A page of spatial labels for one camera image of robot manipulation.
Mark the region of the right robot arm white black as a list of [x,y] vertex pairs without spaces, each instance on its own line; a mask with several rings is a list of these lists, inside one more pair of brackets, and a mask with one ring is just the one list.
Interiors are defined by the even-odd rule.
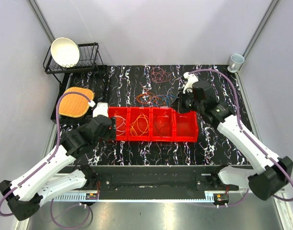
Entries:
[[281,158],[256,138],[228,105],[216,101],[206,81],[188,80],[173,104],[179,113],[198,112],[203,120],[226,136],[250,162],[252,169],[222,167],[211,177],[211,186],[221,190],[227,185],[249,188],[267,200],[286,186],[293,170],[289,157]]

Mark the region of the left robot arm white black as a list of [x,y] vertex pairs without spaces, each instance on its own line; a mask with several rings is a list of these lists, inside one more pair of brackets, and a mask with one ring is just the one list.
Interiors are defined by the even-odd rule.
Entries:
[[64,133],[53,150],[21,177],[0,182],[2,200],[7,201],[10,216],[25,220],[53,198],[74,189],[96,187],[97,175],[88,165],[56,180],[61,169],[91,152],[101,140],[116,139],[116,120],[98,115],[76,129]]

